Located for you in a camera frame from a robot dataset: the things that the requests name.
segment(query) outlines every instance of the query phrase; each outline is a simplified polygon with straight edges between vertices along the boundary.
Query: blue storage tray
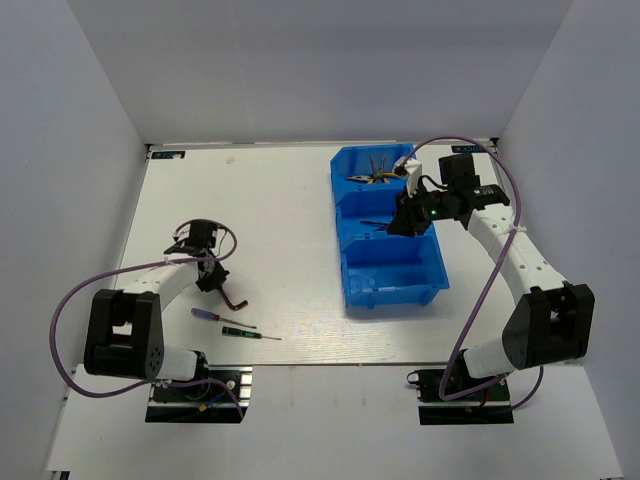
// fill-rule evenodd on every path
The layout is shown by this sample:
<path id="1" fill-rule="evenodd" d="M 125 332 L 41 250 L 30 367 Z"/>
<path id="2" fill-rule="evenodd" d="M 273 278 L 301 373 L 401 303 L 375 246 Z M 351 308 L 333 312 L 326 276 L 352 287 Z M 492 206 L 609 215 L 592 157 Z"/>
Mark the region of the blue storage tray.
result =
<path id="1" fill-rule="evenodd" d="M 433 227 L 421 237 L 354 240 L 340 260 L 347 307 L 426 305 L 449 288 Z"/>
<path id="2" fill-rule="evenodd" d="M 346 180 L 371 173 L 372 157 L 391 171 L 411 144 L 343 148 L 331 160 L 331 184 L 336 204 L 342 286 L 347 307 L 420 303 L 426 305 L 438 291 L 449 288 L 436 232 L 407 238 L 376 232 L 360 220 L 388 223 L 395 212 L 395 197 L 403 179 L 388 184 L 363 184 Z"/>
<path id="3" fill-rule="evenodd" d="M 393 170 L 396 161 L 407 155 L 413 145 L 410 143 L 400 143 L 395 145 L 374 145 L 371 147 L 345 147 L 340 149 L 331 160 L 331 186 L 333 188 L 333 198 L 338 203 L 344 195 L 349 192 L 359 192 L 365 190 L 373 191 L 393 191 L 399 192 L 406 184 L 401 178 L 390 178 L 389 183 L 376 182 L 371 185 L 352 182 L 347 177 L 352 175 L 370 175 L 371 160 L 373 158 L 376 166 L 382 166 L 384 159 L 385 171 Z"/>

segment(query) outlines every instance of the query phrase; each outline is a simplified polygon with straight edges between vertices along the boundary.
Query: black cable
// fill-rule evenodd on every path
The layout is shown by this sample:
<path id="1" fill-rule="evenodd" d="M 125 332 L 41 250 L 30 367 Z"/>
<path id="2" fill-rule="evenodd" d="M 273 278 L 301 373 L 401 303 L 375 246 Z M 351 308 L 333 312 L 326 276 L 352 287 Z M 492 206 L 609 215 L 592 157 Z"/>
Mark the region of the black cable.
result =
<path id="1" fill-rule="evenodd" d="M 420 178 L 418 178 L 418 180 L 422 180 L 423 178 L 426 178 L 427 180 L 429 180 L 429 182 L 431 182 L 431 184 L 434 187 L 439 188 L 440 190 L 449 190 L 445 185 L 440 185 L 438 182 L 436 182 L 429 175 L 421 175 Z"/>

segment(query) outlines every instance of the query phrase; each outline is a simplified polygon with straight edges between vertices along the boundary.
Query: white table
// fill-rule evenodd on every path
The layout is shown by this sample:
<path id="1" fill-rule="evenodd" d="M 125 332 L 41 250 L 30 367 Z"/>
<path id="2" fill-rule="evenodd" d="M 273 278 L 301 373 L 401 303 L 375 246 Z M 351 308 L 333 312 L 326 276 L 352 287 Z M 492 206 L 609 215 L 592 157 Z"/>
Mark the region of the white table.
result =
<path id="1" fill-rule="evenodd" d="M 169 344 L 207 353 L 217 364 L 440 363 L 493 264 L 453 222 L 436 225 L 451 289 L 427 307 L 345 311 L 329 161 L 337 146 L 191 150 L 153 160 L 123 265 L 157 260 L 173 229 L 190 218 L 233 228 L 237 254 L 223 262 L 226 290 L 249 307 L 229 312 L 217 293 L 187 289 L 165 310 Z M 424 149 L 437 175 L 450 147 Z M 486 183 L 495 176 L 477 156 Z M 122 276 L 122 286 L 134 278 Z M 220 336 L 220 325 L 192 318 L 198 306 L 256 324 L 282 342 Z M 513 310 L 502 279 L 467 345 L 499 334 Z M 73 480 L 158 478 L 474 478 L 576 479 L 621 475 L 600 410 L 581 366 L 547 368 L 541 390 L 513 425 L 420 426 L 414 367 L 258 366 L 240 425 L 145 424 L 148 387 L 100 401 L 71 392 L 48 462 Z M 522 398 L 537 370 L 509 379 Z M 130 380 L 87 375 L 92 390 Z"/>
<path id="2" fill-rule="evenodd" d="M 72 393 L 47 468 L 72 480 L 599 480 L 621 476 L 581 366 L 548 367 L 512 425 L 421 426 L 408 366 L 261 366 L 239 425 L 145 424 L 148 388 Z M 509 380 L 514 399 L 536 370 Z M 130 380 L 76 379 L 94 390 Z"/>
<path id="3" fill-rule="evenodd" d="M 484 285 L 492 261 L 453 221 L 437 222 L 451 288 L 426 307 L 345 310 L 340 280 L 329 162 L 339 145 L 188 150 L 184 159 L 150 160 L 123 266 L 157 261 L 171 233 L 191 218 L 219 220 L 239 237 L 223 265 L 225 290 L 249 301 L 237 313 L 219 294 L 190 287 L 164 311 L 165 342 L 198 349 L 217 364 L 431 363 L 450 349 Z M 425 173 L 439 178 L 437 159 L 450 146 L 418 152 Z M 484 183 L 496 177 L 488 155 L 475 155 Z M 132 281 L 123 275 L 118 286 Z M 201 307 L 257 325 L 282 342 L 220 335 L 221 325 L 193 318 Z M 501 332 L 513 311 L 499 278 L 472 329 L 473 346 Z"/>

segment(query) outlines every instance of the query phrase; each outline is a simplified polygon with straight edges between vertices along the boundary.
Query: white backdrop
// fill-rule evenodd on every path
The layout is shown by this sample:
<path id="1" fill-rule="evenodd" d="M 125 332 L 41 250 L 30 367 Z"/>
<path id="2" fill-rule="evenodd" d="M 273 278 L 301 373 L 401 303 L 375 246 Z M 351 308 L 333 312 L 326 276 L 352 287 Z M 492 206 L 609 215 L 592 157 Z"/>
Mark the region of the white backdrop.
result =
<path id="1" fill-rule="evenodd" d="M 638 2 L 576 0 L 503 149 L 529 233 L 595 293 L 585 368 L 629 479 L 640 478 L 639 18 Z"/>
<path id="2" fill-rule="evenodd" d="M 64 384 L 47 343 L 62 295 L 118 264 L 144 148 L 64 0 L 0 6 L 0 465 L 40 479 Z M 80 358 L 90 295 L 63 317 Z"/>
<path id="3" fill-rule="evenodd" d="M 499 136 L 570 0 L 69 0 L 148 143 Z"/>

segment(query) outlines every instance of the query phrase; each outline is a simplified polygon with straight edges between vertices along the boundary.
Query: screwdriver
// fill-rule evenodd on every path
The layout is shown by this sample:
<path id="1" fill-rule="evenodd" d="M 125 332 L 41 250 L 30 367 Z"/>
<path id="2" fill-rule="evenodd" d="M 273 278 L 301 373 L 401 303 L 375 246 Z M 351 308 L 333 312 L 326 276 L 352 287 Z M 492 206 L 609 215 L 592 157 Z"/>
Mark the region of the screwdriver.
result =
<path id="1" fill-rule="evenodd" d="M 201 308 L 192 308 L 191 315 L 193 315 L 196 318 L 201 318 L 202 320 L 213 320 L 215 322 L 224 322 L 224 323 L 231 323 L 232 325 L 240 325 L 241 327 L 258 328 L 254 325 L 245 325 L 244 323 L 236 322 L 235 320 L 229 320 L 228 318 L 221 317 L 217 313 L 208 312 L 206 310 L 202 310 Z"/>
<path id="2" fill-rule="evenodd" d="M 258 332 L 247 332 L 246 330 L 240 330 L 239 328 L 231 328 L 231 327 L 222 327 L 222 334 L 228 335 L 229 337 L 245 337 L 245 338 L 268 338 L 269 340 L 282 340 L 277 337 L 267 337 L 266 335 L 262 335 Z"/>

